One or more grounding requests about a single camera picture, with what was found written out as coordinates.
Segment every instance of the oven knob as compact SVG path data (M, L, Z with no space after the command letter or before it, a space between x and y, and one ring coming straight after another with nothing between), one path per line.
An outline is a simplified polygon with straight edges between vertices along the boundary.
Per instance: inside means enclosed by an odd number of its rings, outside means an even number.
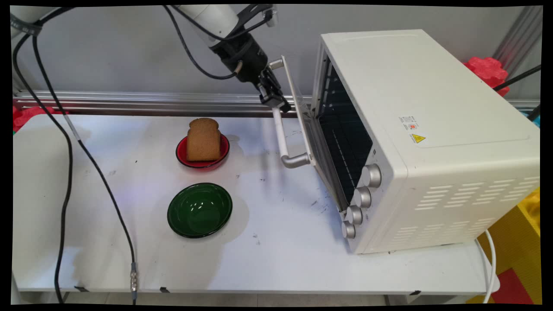
M343 237L345 237L346 239L353 239L355 238L355 228L353 227L353 225L345 220L343 223L342 223L342 235Z
M361 181L366 187L377 188L380 186L382 176L378 165L371 164L363 166L361 169Z
M346 211L346 220L350 224L360 225L363 222L363 214L361 209L355 205L348 206Z
M367 187L359 187L353 191L353 202L358 208L369 208L371 206L371 192Z

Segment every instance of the bowl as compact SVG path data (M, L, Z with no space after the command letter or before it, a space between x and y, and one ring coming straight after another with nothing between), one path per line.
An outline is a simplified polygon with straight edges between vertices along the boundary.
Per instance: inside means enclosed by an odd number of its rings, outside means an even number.
M230 149L230 144L225 135L221 134L221 156L214 161L188 161L186 160L186 141L188 136L183 138L176 146L176 158L182 165L196 169L214 169L222 164L222 161L227 157Z
M167 209L167 222L178 235L197 239L217 232L231 213L232 199L223 187L199 183L173 198Z

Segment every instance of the green bowl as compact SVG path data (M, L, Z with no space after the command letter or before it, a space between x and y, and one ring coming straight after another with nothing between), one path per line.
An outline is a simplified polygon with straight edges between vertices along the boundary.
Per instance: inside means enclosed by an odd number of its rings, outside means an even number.
M167 222L183 237L197 239L222 228L232 213L232 199L221 186L200 183L179 192L169 204Z

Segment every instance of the bread slice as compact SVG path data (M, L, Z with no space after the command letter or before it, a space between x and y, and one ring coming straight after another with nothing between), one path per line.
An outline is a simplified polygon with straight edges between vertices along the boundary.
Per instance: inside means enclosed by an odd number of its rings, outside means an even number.
M221 132L217 121L199 118L190 122L186 142L186 160L214 161L221 156Z

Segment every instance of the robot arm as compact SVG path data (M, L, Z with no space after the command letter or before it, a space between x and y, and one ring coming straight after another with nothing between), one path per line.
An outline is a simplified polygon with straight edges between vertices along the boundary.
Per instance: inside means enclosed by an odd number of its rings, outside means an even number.
M268 57L249 32L244 33L245 24L259 13L263 13L267 25L276 24L276 10L273 4L250 4L236 14L228 4L187 4L173 6L184 14L193 24L196 23L211 34L224 40L218 40L198 27L194 27L200 38L219 56L223 64L235 71L239 62L242 67L236 78L241 82L250 82L259 91L262 104L279 108L283 112L290 110L280 85L268 66ZM14 38L25 27L32 24L54 7L10 6L11 32Z

